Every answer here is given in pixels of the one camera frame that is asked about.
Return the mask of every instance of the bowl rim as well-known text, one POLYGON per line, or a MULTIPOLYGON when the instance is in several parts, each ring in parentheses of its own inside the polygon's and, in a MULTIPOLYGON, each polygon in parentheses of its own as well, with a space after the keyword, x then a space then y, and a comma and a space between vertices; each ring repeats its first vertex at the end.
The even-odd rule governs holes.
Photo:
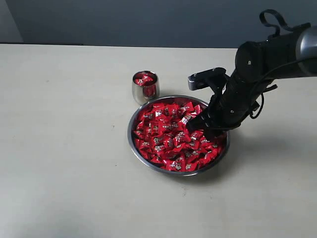
POLYGON ((205 106, 208 106, 208 103, 206 103, 205 101, 201 100, 201 99, 198 99, 198 98, 194 98, 194 97, 190 97, 190 96, 186 96, 186 95, 168 95, 168 96, 161 96, 161 97, 158 97, 158 98, 155 98, 155 99, 152 99, 150 101, 148 101, 147 103, 141 105, 136 111, 135 113, 132 115, 131 119, 130 119, 130 122, 129 122, 129 125, 128 125, 128 142, 129 142, 129 145, 131 147, 131 150, 132 152, 134 153, 134 155, 143 163, 145 164, 146 166, 150 167, 151 169, 155 170, 155 171, 158 171, 158 172, 161 172, 161 173, 165 173, 165 174, 169 174, 169 175, 174 175, 174 176, 181 176, 181 177, 184 177, 184 176, 192 176, 192 175, 196 175, 196 174, 200 174, 206 170, 209 170, 210 168, 212 168, 213 166, 215 166, 224 156, 225 154, 227 153, 228 149, 229 149, 229 146, 230 146, 230 133, 229 131, 227 131, 227 142, 226 142, 226 146, 225 148, 222 150, 222 152, 217 155, 216 159, 213 160, 211 163, 209 163, 207 166, 199 169, 199 170, 195 170, 195 171, 191 171, 191 172, 176 172, 176 171, 168 171, 168 170, 164 170, 164 169, 161 169, 160 167, 157 167, 155 165, 153 165, 152 163, 150 163, 149 161, 147 161, 146 159, 144 159, 142 157, 142 155, 138 152, 137 148, 135 147, 134 145, 134 140, 133 140, 133 130, 132 130, 132 126, 133 126, 133 123, 134 123, 134 120, 136 118, 136 116, 138 115, 138 113, 144 108, 146 107, 147 105, 151 104, 151 103, 154 103, 155 101, 158 101, 158 100, 161 100, 161 99, 165 99, 165 98, 186 98, 186 99, 191 99, 193 101, 198 101, 199 103, 202 103, 204 104, 205 106))

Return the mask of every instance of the table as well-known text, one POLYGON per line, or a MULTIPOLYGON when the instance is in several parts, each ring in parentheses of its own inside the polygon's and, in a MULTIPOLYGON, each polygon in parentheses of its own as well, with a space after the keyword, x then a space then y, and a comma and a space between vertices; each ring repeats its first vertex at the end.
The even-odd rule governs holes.
POLYGON ((317 227, 317 80, 277 81, 226 157, 174 178, 144 166, 126 130, 131 77, 209 101, 187 76, 235 49, 0 45, 0 237, 297 238, 317 227))

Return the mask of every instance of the stainless steel bowl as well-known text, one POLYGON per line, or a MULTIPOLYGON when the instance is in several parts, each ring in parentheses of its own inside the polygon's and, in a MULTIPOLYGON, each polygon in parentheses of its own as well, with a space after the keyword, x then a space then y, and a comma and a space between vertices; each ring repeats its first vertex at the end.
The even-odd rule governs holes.
POLYGON ((169 175, 175 175, 175 176, 191 176, 191 175, 196 175, 199 173, 202 173, 206 170, 209 170, 211 167, 213 167, 215 164, 217 164, 222 158, 223 156, 226 154, 226 152, 228 151, 229 148, 229 132, 227 132, 227 140, 226 140, 226 145, 225 148, 223 149, 223 151, 208 165, 206 165, 205 167, 196 170, 196 171, 192 171, 192 172, 176 172, 176 171, 167 171, 164 169, 161 169, 155 165, 153 165, 152 163, 150 163, 149 161, 147 161, 146 159, 144 159, 142 157, 142 155, 138 152, 137 148, 135 147, 134 144, 134 138, 135 135, 133 133, 133 131, 135 130, 137 124, 138 124, 138 115, 140 112, 142 112, 143 110, 147 110, 153 103, 178 103, 178 104, 186 104, 188 102, 193 102, 194 104, 199 104, 201 105, 202 108, 206 108, 208 106, 207 103, 205 103, 204 101, 197 99, 197 98, 193 98, 193 97, 188 97, 188 96, 182 96, 182 95, 171 95, 171 96, 164 96, 164 97, 160 97, 154 100, 151 100, 147 103, 145 103, 144 105, 142 105, 132 116, 129 126, 128 126, 128 141, 129 141, 129 145, 131 146, 131 149, 133 151, 133 153, 135 154, 135 156, 146 166, 150 167, 151 169, 154 169, 156 171, 165 173, 165 174, 169 174, 169 175))

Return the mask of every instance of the black cable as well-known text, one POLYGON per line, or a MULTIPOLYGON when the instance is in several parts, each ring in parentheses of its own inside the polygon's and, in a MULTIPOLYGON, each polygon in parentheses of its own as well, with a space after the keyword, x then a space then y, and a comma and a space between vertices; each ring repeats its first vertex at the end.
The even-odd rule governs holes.
POLYGON ((258 86, 266 79, 266 77, 268 77, 271 73, 273 73, 274 71, 280 69, 280 68, 283 68, 285 66, 289 66, 289 65, 292 65, 292 64, 295 64, 295 63, 301 63, 301 62, 304 62, 304 61, 307 61, 307 60, 317 60, 317 57, 311 57, 311 58, 306 58, 306 59, 298 59, 298 60, 295 60, 295 61, 292 61, 292 62, 288 62, 288 63, 285 63, 285 64, 282 64, 274 69, 271 69, 269 72, 267 72, 265 75, 263 75, 260 80, 254 85, 254 87, 252 88, 252 90, 250 91, 250 94, 249 94, 249 114, 250 114, 250 117, 252 119, 256 119, 262 109, 263 109, 263 106, 264 106, 264 95, 263 93, 261 93, 261 98, 262 98, 262 102, 261 102, 261 106, 260 106, 260 109, 258 111, 258 113, 254 116, 253 115, 253 112, 252 112, 252 95, 254 93, 254 91, 258 88, 258 86))

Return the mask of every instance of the pile of candy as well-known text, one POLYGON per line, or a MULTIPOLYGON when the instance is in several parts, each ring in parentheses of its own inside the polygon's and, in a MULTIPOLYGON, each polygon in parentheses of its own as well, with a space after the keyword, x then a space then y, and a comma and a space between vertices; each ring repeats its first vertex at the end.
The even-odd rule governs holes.
POLYGON ((192 102, 154 103, 139 114, 134 131, 136 148, 143 158, 168 171, 201 169, 222 151, 225 136, 208 141, 202 131, 188 132, 186 123, 201 111, 200 105, 193 106, 192 102))
POLYGON ((150 77, 150 74, 141 72, 135 75, 134 82, 139 86, 151 86, 154 83, 154 79, 150 77))

